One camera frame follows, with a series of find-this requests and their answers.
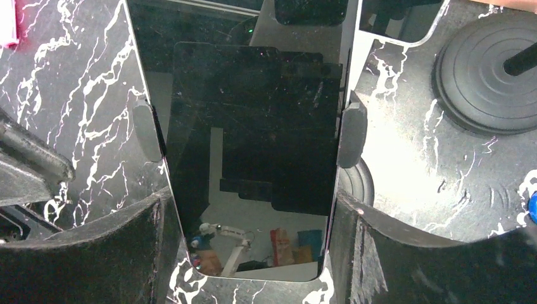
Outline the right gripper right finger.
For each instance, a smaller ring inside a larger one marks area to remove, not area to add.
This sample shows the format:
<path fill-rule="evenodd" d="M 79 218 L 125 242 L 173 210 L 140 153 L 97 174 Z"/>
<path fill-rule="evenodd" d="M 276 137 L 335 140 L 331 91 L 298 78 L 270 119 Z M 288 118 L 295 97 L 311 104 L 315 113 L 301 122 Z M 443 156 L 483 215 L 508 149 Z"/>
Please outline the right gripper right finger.
<path fill-rule="evenodd" d="M 535 303 L 536 227 L 463 243 L 335 196 L 328 257 L 337 303 Z"/>

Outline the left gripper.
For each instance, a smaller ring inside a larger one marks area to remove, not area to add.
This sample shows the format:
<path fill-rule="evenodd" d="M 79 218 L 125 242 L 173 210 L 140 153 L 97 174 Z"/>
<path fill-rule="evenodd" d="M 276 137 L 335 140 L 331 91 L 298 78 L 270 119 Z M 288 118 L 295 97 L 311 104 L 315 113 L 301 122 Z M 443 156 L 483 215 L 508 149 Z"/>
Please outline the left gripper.
<path fill-rule="evenodd" d="M 1 241 L 46 239 L 62 231 L 22 205 L 54 198 L 75 180 L 73 163 L 1 110 Z"/>

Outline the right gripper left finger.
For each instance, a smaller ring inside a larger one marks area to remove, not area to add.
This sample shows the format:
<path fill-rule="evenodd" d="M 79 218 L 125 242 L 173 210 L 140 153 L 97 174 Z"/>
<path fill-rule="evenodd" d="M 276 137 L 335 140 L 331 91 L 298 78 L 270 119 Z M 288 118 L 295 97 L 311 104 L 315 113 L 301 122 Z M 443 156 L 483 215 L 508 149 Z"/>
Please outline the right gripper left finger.
<path fill-rule="evenodd" d="M 1 246 L 2 303 L 165 303 L 181 233 L 168 187 L 80 227 Z"/>

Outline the white-edged black smartphone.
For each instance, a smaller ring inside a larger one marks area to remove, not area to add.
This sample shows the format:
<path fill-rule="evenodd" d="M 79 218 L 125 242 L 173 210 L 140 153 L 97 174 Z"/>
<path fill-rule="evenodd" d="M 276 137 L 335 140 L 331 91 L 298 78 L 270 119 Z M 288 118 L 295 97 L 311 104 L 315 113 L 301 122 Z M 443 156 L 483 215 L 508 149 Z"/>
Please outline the white-edged black smartphone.
<path fill-rule="evenodd" d="M 324 268 L 357 1 L 129 1 L 191 265 Z"/>

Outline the black round-base phone stand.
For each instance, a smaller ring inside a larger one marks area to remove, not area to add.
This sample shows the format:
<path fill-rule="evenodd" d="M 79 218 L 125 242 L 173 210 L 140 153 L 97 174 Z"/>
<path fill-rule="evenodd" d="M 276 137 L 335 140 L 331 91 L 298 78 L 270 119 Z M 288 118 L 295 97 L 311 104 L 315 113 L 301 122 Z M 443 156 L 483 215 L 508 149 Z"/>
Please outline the black round-base phone stand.
<path fill-rule="evenodd" d="M 179 209 L 198 213 L 209 205 L 213 130 L 223 133 L 219 191 L 312 215 L 329 213 L 337 169 L 358 163 L 367 131 L 365 108 L 353 100 L 341 110 L 339 89 L 324 85 L 181 88 L 167 138 L 146 99 L 135 104 L 134 121 L 149 158 L 167 158 Z"/>

